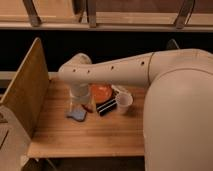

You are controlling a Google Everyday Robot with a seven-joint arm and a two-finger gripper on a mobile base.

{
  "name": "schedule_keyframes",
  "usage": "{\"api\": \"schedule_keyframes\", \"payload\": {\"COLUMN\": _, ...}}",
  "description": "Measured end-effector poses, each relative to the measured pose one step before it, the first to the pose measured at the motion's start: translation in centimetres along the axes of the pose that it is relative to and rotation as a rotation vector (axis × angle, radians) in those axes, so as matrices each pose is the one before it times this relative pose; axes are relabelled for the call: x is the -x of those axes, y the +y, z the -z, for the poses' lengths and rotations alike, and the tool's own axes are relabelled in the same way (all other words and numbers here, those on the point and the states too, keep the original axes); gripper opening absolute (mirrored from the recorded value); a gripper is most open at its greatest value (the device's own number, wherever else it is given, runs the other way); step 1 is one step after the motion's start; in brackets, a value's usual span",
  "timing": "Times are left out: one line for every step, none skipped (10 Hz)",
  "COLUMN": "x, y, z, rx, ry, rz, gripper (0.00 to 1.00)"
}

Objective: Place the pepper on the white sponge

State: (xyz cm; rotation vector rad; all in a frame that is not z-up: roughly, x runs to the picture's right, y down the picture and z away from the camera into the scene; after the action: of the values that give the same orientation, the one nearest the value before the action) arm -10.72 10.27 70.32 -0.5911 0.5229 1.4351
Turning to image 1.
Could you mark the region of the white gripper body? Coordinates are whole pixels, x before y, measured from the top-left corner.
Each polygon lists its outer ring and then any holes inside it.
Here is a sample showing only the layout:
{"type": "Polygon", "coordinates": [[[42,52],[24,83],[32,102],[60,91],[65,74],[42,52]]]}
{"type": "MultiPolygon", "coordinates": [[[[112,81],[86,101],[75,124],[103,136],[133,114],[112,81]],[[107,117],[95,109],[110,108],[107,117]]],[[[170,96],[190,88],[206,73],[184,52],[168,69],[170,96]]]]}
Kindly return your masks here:
{"type": "Polygon", "coordinates": [[[70,97],[74,103],[87,104],[91,93],[88,84],[76,84],[70,86],[70,97]]]}

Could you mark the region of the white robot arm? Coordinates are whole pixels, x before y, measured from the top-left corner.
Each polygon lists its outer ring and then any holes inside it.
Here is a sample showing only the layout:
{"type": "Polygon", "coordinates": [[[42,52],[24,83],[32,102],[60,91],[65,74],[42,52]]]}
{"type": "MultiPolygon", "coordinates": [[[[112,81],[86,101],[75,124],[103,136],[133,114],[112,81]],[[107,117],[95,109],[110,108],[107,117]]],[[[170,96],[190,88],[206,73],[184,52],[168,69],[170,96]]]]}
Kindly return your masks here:
{"type": "Polygon", "coordinates": [[[99,64],[80,53],[58,74],[77,103],[89,100],[90,83],[146,87],[145,170],[213,171],[213,53],[167,50],[99,64]]]}

